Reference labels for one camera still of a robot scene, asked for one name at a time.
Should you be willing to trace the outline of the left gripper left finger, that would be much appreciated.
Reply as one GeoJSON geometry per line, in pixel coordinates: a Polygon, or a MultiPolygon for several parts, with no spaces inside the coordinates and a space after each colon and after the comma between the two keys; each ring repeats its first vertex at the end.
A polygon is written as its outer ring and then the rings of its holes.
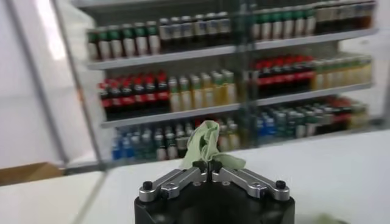
{"type": "Polygon", "coordinates": [[[160,197],[176,198],[187,185],[193,182],[205,182],[207,176],[207,163],[196,161],[189,169],[174,169],[155,181],[145,181],[139,188],[138,198],[145,203],[155,201],[160,197]]]}

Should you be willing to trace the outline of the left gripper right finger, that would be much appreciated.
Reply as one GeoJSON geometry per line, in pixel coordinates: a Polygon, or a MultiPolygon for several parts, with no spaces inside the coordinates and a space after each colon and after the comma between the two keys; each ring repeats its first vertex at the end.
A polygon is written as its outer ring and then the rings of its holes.
{"type": "Polygon", "coordinates": [[[270,195],[277,201],[290,199],[290,189],[285,181],[272,181],[249,169],[225,168],[219,161],[211,161],[210,169],[213,182],[234,183],[250,197],[262,199],[270,195]]]}

